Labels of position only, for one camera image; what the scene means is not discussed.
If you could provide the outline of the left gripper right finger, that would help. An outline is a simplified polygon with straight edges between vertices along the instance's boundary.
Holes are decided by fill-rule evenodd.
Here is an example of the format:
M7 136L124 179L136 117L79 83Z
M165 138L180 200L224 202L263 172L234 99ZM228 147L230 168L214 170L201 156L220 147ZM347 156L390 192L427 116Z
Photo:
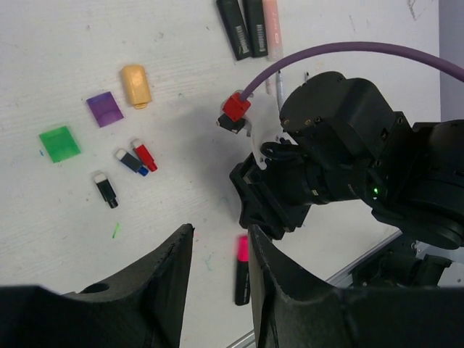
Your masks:
M463 290L338 288L249 228L257 347L462 347Z

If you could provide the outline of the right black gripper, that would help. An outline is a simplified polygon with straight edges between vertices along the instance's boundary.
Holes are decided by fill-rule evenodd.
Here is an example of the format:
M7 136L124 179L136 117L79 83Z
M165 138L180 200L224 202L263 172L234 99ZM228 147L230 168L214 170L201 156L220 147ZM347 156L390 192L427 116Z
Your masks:
M265 169L247 157L230 174L242 228L257 225L281 239L314 205L362 200L387 210L402 181L397 156L412 130L373 83L321 73L288 97L279 119L287 137L261 146Z

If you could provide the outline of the blue pen cap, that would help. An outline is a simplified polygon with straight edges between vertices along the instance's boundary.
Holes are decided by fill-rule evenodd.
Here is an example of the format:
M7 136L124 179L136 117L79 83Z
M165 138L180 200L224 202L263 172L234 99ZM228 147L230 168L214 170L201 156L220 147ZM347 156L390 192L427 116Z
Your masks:
M149 170L144 166L144 164L139 159L135 158L132 154L128 153L126 150L118 149L115 152L115 157L120 163L122 163L133 172L138 173L143 177L149 174Z

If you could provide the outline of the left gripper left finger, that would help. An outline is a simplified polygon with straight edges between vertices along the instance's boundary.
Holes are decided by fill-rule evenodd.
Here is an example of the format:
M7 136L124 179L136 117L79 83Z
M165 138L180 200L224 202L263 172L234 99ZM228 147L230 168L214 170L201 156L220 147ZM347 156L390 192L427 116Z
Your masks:
M1 288L2 347L179 347L194 227L79 293Z

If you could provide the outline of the orange pink highlighter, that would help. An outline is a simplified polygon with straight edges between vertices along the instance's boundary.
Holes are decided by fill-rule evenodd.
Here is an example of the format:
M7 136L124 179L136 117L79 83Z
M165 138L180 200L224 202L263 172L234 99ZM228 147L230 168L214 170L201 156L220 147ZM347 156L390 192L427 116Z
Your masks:
M263 0L262 6L265 17L268 60L270 62L276 62L283 58L283 43L278 13L278 2L276 0Z

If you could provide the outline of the pink black highlighter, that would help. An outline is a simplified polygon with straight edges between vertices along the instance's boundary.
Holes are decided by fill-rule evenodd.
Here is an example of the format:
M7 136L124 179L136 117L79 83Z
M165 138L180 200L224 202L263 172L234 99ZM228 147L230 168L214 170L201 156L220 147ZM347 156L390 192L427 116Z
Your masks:
M234 302L237 306L247 305L250 298L248 237L238 237Z

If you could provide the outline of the red pen cap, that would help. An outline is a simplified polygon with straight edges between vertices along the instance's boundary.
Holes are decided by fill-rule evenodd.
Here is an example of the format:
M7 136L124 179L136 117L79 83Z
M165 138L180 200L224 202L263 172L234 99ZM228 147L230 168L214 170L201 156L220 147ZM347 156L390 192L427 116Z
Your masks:
M150 172L157 171L157 164L144 142L142 142L140 139L134 139L133 141L131 141L131 146L133 147L133 151L135 152L137 157L148 168Z

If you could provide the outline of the green black highlighter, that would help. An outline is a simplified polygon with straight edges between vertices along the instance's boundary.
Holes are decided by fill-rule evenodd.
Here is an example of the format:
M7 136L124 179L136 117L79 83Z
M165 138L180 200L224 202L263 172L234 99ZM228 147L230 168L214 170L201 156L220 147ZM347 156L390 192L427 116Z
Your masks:
M237 0L217 0L216 5L236 60L240 61L251 57L249 36L239 2Z

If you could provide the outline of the green highlighter cap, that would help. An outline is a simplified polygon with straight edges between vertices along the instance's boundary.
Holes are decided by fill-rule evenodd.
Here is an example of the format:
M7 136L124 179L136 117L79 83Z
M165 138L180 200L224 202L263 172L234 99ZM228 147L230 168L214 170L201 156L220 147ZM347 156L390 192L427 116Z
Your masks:
M78 142L66 125L40 133L38 137L53 163L63 162L81 154Z

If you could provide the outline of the orange highlighter cap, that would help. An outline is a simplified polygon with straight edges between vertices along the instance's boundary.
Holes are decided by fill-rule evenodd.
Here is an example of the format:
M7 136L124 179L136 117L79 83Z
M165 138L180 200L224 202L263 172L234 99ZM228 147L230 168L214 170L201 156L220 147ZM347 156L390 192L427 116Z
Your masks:
M152 94L142 65L126 65L121 70L121 78L128 103L134 109L145 109L152 101Z

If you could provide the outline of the blue pen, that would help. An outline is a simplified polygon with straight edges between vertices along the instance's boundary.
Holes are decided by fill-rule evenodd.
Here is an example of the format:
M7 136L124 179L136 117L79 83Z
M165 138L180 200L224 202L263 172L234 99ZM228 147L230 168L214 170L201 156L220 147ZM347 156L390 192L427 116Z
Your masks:
M276 88L278 110L281 111L286 97L285 97L285 93L283 89L283 76L280 70L275 74L275 88Z

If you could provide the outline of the purple highlighter cap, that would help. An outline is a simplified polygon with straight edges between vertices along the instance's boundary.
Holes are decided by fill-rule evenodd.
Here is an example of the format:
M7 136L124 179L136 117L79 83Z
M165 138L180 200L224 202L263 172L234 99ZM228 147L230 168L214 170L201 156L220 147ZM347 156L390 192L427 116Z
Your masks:
M106 127L124 118L110 91L93 96L86 103L100 128Z

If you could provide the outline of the black pen cap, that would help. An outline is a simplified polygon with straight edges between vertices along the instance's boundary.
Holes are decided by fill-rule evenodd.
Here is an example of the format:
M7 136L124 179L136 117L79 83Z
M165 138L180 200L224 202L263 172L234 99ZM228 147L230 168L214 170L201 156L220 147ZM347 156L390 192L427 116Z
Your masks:
M118 207L117 195L108 177L103 173L97 173L93 176L93 180L103 200L109 205L109 207L111 209Z

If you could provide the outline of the purple black highlighter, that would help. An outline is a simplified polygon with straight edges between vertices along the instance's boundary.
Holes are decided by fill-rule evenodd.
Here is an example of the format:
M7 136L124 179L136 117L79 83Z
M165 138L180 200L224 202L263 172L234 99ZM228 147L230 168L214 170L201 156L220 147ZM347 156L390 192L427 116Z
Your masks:
M243 0L246 28L253 57L266 57L268 43L262 0Z

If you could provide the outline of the red pen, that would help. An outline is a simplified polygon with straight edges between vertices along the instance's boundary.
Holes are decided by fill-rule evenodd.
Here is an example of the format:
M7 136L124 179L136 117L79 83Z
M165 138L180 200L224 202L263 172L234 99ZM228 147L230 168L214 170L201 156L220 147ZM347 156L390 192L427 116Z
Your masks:
M271 78L268 78L265 80L265 90L268 95L273 96L275 94L273 81Z

